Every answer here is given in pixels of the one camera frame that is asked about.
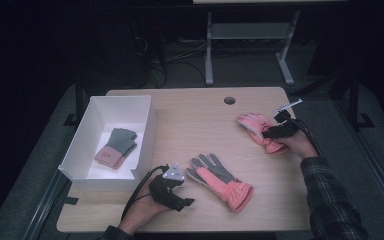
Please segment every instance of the pink glove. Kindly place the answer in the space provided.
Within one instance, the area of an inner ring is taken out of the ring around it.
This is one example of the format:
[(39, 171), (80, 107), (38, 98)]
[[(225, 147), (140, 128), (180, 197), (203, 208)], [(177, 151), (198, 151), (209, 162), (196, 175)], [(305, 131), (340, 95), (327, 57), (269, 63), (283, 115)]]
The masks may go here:
[(210, 154), (208, 158), (200, 154), (199, 160), (193, 158), (191, 164), (195, 170), (187, 168), (186, 174), (211, 189), (227, 203), (230, 211), (240, 212), (251, 200), (253, 187), (235, 178), (214, 154)]
[(264, 147), (266, 153), (282, 154), (289, 150), (289, 147), (282, 143), (273, 142), (270, 138), (264, 138), (262, 132), (267, 131), (273, 124), (261, 114), (248, 113), (238, 117), (238, 122), (244, 126), (251, 138)]

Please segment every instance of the plaid shirt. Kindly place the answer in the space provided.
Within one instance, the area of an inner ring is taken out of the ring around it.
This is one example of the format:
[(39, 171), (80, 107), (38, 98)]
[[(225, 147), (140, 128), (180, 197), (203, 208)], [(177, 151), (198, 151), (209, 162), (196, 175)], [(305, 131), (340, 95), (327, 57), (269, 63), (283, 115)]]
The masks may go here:
[(307, 186), (314, 239), (368, 239), (354, 203), (334, 177), (326, 159), (306, 158), (301, 162), (301, 170)]

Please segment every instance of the wooden table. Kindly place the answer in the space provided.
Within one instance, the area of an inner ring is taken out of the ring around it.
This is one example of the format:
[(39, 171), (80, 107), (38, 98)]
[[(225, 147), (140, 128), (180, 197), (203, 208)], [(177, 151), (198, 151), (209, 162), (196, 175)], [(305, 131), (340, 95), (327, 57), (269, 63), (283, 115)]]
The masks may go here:
[[(207, 188), (186, 178), (175, 193), (182, 198), (194, 198), (195, 202), (181, 212), (158, 216), (140, 231), (309, 229), (300, 159), (291, 153), (266, 154), (236, 121), (239, 115), (250, 112), (273, 117), (274, 109), (289, 103), (282, 88), (113, 90), (107, 95), (152, 96), (158, 123), (153, 167), (178, 163), (184, 170), (198, 154), (214, 153), (235, 177), (254, 186), (251, 201), (235, 214)], [(236, 102), (226, 104), (226, 97)], [(82, 192), (71, 187), (68, 197), (78, 201), (75, 205), (64, 205), (57, 228), (62, 232), (99, 232), (110, 224), (117, 226), (130, 195), (130, 192)]]

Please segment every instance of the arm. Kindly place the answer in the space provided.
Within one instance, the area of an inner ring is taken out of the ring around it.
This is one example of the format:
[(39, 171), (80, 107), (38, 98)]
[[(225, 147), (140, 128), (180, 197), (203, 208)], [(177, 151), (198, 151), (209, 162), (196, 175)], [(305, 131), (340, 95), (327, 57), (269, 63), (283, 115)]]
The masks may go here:
[(333, 175), (327, 160), (318, 156), (307, 136), (298, 131), (292, 137), (274, 141), (285, 143), (303, 159), (301, 171), (315, 239), (368, 239), (344, 186)]
[(135, 232), (148, 224), (160, 213), (170, 208), (155, 202), (149, 195), (149, 179), (138, 193), (137, 200), (132, 204), (126, 216), (120, 221), (118, 227), (108, 226), (101, 240), (133, 240)]

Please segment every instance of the hole in table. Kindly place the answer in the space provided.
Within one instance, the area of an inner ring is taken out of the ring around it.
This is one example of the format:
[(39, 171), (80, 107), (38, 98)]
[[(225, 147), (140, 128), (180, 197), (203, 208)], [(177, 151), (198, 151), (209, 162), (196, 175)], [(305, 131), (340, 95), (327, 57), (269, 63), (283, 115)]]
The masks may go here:
[(233, 105), (233, 104), (235, 104), (235, 102), (236, 102), (236, 99), (233, 97), (225, 97), (224, 98), (224, 103), (226, 103), (228, 105)]

